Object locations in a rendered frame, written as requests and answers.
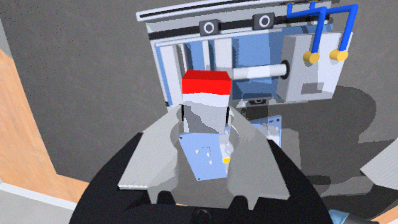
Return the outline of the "white flat bar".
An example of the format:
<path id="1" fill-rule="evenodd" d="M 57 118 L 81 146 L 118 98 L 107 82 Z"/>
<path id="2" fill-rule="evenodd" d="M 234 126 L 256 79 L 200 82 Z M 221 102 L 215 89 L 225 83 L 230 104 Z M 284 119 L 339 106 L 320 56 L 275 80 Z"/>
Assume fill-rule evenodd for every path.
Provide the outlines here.
<path id="1" fill-rule="evenodd" d="M 204 55 L 204 64 L 205 64 L 205 70 L 210 70 L 210 57 L 209 57 L 209 46 L 208 46 L 208 40 L 203 40 L 202 41 L 203 45 L 203 55 Z"/>

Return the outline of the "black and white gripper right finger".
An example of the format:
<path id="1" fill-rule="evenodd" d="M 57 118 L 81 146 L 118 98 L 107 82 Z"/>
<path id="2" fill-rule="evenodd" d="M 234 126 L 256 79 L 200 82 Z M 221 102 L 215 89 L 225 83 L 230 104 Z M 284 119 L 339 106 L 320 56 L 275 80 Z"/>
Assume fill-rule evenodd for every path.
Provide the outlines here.
<path id="1" fill-rule="evenodd" d="M 232 106 L 227 107 L 229 142 L 233 146 L 227 188 L 248 200 L 249 210 L 284 224 L 334 224 L 307 177 L 275 143 Z M 232 123 L 232 126 L 231 126 Z"/>

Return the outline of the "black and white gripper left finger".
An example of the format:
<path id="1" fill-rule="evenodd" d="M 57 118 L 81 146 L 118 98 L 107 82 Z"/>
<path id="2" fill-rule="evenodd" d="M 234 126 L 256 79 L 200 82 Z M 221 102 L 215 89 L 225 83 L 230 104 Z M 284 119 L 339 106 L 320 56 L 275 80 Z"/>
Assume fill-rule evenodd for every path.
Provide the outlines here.
<path id="1" fill-rule="evenodd" d="M 69 224 L 106 224 L 137 206 L 156 204 L 160 191 L 178 185 L 179 104 L 138 132 L 94 176 L 80 197 Z"/>

